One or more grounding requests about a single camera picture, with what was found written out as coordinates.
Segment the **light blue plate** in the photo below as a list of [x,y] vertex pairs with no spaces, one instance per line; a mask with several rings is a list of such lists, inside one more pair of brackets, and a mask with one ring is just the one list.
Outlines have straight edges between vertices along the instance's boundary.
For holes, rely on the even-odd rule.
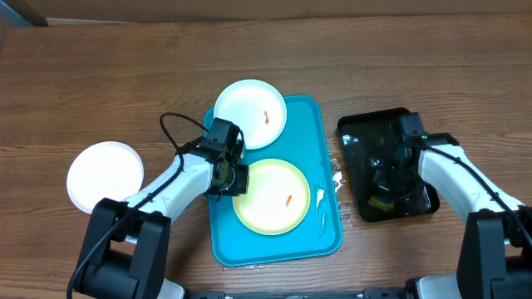
[[247,79],[226,87],[214,105],[214,118],[228,120],[244,133],[247,150],[272,144],[288,118],[285,99],[265,81]]

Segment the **yellow-green plate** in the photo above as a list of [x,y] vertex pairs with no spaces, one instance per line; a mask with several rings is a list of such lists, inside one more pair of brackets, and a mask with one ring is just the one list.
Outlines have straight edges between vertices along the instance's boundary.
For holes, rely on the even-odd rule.
[[268,236],[295,229],[310,208],[308,181],[293,164],[281,159],[261,159],[249,166],[246,194],[233,197],[240,222]]

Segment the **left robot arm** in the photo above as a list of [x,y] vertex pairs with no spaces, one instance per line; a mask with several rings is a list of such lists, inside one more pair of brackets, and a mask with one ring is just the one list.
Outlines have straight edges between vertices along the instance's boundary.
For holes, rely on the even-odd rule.
[[201,194],[245,194],[249,167],[237,157],[178,154],[147,187],[118,202],[102,199],[91,218],[66,295],[183,298],[165,276],[171,224]]

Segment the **green and yellow sponge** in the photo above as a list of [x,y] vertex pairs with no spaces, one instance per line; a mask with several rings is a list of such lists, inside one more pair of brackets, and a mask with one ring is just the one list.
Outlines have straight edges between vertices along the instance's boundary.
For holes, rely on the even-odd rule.
[[374,194],[370,197],[368,203],[374,208],[378,208],[380,210],[385,211],[392,211],[395,207],[395,199],[386,195]]

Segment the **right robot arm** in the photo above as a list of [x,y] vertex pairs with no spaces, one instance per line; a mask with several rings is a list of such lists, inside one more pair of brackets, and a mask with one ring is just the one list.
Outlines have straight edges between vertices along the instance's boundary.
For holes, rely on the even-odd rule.
[[408,282],[406,298],[529,298],[531,209],[491,182],[448,133],[403,135],[366,158],[380,205],[425,187],[465,224],[455,273]]

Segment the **white pink plate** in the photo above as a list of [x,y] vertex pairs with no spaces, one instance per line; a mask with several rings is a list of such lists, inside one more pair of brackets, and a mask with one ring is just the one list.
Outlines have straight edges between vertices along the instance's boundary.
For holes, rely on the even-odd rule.
[[104,141],[84,149],[72,162],[66,176],[71,202],[91,213],[104,199],[122,201],[136,194],[144,180],[144,165],[129,146]]

